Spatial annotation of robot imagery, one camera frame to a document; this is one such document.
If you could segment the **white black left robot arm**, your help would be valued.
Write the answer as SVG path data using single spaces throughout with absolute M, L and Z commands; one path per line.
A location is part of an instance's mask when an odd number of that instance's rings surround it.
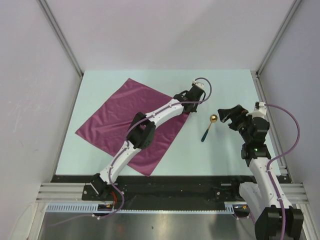
M 176 94 L 158 109 L 148 113 L 138 112 L 129 126 L 122 147 L 113 160 L 91 178 L 89 186 L 93 189 L 93 194 L 100 200 L 107 199 L 111 193 L 110 185 L 116 181 L 119 173 L 135 155 L 151 145 L 157 127 L 176 116 L 195 112 L 198 104 L 204 101 L 201 99 L 204 94 L 204 84 L 194 81 L 190 90 Z

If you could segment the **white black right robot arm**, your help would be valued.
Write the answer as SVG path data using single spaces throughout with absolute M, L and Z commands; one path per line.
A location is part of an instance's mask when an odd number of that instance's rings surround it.
M 256 181 L 237 183 L 230 188 L 230 194 L 237 201 L 246 201 L 254 221 L 256 239 L 298 240 L 304 215 L 288 200 L 272 168 L 275 159 L 265 143 L 270 129 L 266 114 L 264 102 L 256 102 L 252 112 L 241 105 L 218 110 L 220 121 L 230 120 L 229 128 L 244 140 L 241 157 Z

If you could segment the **gold spoon teal handle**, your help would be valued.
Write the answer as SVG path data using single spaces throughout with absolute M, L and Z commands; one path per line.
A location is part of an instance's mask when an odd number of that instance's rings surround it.
M 218 120 L 218 116 L 217 116 L 216 114 L 213 114 L 213 115 L 210 116 L 209 120 L 210 120 L 210 124 L 209 124 L 209 126 L 207 127 L 206 131 L 204 132 L 204 134 L 203 134 L 203 136 L 202 136 L 202 138 L 201 138 L 201 142 L 204 142 L 204 141 L 206 140 L 206 137 L 207 137 L 207 135 L 208 135 L 208 133 L 209 133 L 209 130 L 210 130 L 210 128 L 211 128 L 211 125 Z

